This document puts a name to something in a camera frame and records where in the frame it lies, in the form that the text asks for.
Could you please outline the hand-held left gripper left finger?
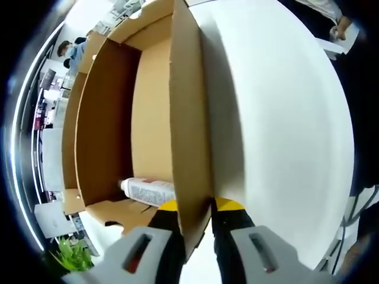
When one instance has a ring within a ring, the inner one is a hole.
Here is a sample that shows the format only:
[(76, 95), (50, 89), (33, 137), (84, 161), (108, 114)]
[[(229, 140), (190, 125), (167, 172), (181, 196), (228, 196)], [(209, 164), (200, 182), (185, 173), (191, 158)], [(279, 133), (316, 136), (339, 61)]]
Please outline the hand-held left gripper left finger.
[(178, 283), (185, 245), (176, 200), (162, 204), (150, 223), (113, 244), (89, 271), (91, 283)]

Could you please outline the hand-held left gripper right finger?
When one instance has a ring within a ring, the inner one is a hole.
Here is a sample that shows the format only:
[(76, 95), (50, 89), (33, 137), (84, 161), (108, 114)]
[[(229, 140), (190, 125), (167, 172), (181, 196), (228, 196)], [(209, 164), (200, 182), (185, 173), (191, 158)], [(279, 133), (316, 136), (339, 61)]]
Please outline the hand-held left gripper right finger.
[(226, 198), (210, 201), (214, 252), (223, 283), (324, 283), (326, 274), (301, 263), (293, 246), (245, 208)]

